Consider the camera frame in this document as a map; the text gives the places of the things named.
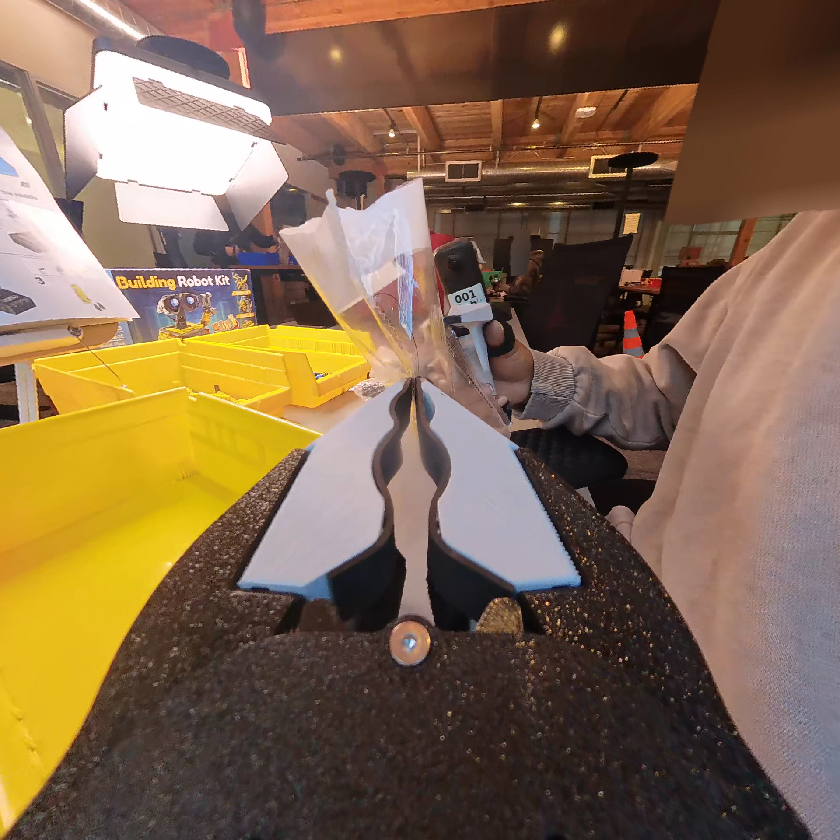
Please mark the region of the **blue printed cardboard box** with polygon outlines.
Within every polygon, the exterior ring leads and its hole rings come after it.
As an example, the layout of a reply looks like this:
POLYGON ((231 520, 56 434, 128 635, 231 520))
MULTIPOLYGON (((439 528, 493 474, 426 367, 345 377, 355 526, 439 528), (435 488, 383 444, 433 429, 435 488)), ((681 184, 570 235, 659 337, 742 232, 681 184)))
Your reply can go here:
POLYGON ((109 269, 138 316, 126 343, 206 337, 257 324, 247 269, 109 269))

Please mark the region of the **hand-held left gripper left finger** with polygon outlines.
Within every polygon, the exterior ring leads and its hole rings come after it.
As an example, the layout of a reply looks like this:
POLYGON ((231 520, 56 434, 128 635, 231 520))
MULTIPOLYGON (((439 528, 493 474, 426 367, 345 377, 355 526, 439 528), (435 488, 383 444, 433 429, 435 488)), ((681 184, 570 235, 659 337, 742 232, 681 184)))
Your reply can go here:
POLYGON ((245 591, 324 600, 353 628, 396 618, 406 561, 395 540, 389 483, 412 381, 390 385, 310 444, 238 579, 245 591))

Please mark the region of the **large clear labelled bag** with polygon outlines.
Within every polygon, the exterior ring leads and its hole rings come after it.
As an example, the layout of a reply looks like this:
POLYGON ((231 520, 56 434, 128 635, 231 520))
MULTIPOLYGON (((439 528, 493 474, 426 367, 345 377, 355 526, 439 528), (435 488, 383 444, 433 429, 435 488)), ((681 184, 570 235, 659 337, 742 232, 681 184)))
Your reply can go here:
POLYGON ((407 183, 362 210, 327 195, 319 218, 280 237, 374 379, 425 379, 508 437, 484 338, 492 310, 482 275, 452 291, 438 285, 423 183, 407 183))

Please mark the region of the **white stand pole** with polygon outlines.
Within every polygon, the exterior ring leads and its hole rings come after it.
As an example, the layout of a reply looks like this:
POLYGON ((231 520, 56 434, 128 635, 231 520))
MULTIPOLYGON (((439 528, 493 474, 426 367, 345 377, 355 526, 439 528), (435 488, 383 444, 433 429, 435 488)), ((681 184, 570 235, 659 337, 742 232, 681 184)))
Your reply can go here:
POLYGON ((14 364, 18 422, 27 424, 39 419, 39 393, 34 367, 29 361, 14 364))

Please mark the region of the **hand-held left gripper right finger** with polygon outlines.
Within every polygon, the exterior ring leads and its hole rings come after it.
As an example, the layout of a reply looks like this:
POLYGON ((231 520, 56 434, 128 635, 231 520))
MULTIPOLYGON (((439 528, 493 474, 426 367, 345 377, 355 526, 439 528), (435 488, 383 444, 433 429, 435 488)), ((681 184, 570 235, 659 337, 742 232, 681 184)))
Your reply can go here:
POLYGON ((436 627, 468 628, 498 598, 581 585, 518 446, 426 380, 417 435, 435 485, 427 588, 436 627))

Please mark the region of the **yellow bin with grey parts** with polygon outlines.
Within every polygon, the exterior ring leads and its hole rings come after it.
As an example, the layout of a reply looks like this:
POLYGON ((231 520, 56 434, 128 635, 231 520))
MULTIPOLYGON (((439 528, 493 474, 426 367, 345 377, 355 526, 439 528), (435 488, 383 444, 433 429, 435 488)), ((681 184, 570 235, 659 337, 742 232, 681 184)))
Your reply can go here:
POLYGON ((2 429, 2 833, 173 564, 319 436, 184 388, 2 429))

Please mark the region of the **black textured pad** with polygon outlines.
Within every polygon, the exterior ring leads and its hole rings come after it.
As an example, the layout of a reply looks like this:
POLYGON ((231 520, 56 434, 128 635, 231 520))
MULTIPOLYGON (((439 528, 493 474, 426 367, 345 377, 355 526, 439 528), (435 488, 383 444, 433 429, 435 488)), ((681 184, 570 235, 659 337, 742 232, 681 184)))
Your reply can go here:
POLYGON ((511 441, 530 451, 575 489, 625 477, 628 464, 621 451, 598 437, 576 436, 564 427, 522 429, 511 441))

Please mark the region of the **studio light panel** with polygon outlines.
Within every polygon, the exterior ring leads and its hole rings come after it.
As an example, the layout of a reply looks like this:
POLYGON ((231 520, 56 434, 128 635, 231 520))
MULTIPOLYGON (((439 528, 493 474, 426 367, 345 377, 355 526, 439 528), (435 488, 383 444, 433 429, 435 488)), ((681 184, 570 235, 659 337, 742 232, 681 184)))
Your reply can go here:
POLYGON ((125 223, 237 233, 288 180, 270 109, 149 43, 94 41, 91 91, 65 112, 66 196, 98 178, 125 223))

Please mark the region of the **person's right forearm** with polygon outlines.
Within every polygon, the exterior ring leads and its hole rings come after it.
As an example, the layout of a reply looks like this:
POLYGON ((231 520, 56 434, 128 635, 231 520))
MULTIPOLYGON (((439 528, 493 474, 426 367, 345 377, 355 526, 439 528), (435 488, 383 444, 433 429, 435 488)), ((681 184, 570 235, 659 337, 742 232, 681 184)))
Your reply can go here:
POLYGON ((598 359, 571 346, 531 354, 534 373, 520 416, 624 449, 667 449, 696 378, 667 343, 641 359, 598 359))

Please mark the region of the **black office chair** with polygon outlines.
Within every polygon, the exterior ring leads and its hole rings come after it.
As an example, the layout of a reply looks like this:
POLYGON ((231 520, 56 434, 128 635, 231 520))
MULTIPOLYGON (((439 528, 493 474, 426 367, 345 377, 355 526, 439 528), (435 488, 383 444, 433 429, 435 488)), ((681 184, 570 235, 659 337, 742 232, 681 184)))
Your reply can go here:
POLYGON ((578 245, 556 245, 528 301, 516 306, 531 349, 593 349, 606 303, 618 289, 632 234, 578 245))
POLYGON ((648 351, 660 342, 727 269, 726 265, 665 266, 661 271, 659 293, 654 296, 647 315, 644 349, 648 351))

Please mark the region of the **person's beige sweatshirt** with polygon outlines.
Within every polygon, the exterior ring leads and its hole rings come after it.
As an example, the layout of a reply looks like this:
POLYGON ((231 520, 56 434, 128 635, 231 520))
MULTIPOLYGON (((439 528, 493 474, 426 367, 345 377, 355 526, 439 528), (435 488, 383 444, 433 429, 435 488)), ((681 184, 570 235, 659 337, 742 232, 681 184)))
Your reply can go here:
POLYGON ((838 211, 799 213, 652 349, 694 379, 632 531, 814 838, 838 838, 838 262, 838 211))

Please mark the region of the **person's right hand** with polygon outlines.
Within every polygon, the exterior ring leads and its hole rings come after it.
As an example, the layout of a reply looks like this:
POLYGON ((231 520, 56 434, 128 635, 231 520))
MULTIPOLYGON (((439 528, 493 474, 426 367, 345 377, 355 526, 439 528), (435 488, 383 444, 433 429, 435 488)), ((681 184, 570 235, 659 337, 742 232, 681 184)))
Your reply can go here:
POLYGON ((521 408, 531 395, 534 359, 509 322, 491 320, 483 327, 490 372, 496 392, 512 408, 521 408))

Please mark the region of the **white book stand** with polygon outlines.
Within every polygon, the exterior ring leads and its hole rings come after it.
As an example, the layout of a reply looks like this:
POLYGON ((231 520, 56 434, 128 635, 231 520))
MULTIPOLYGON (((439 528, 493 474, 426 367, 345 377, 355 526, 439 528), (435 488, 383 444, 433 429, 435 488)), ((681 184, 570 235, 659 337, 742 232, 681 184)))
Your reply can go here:
POLYGON ((116 335, 121 322, 25 329, 1 334, 1 366, 95 350, 116 335))

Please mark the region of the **instruction booklet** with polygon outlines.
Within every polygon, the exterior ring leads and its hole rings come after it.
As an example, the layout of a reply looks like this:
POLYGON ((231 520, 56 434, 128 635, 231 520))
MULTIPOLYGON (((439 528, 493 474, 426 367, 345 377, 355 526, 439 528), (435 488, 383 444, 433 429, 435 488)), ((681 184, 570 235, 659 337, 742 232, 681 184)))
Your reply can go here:
POLYGON ((4 130, 1 288, 3 334, 138 317, 4 130))

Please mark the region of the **yellow divided bin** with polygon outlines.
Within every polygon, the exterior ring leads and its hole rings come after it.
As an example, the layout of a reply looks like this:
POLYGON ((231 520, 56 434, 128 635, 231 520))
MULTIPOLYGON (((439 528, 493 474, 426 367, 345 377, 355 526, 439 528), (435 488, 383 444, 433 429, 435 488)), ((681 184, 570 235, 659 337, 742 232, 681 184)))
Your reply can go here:
POLYGON ((292 403, 282 356, 176 339, 37 360, 35 375, 60 414, 185 388, 281 416, 292 403))

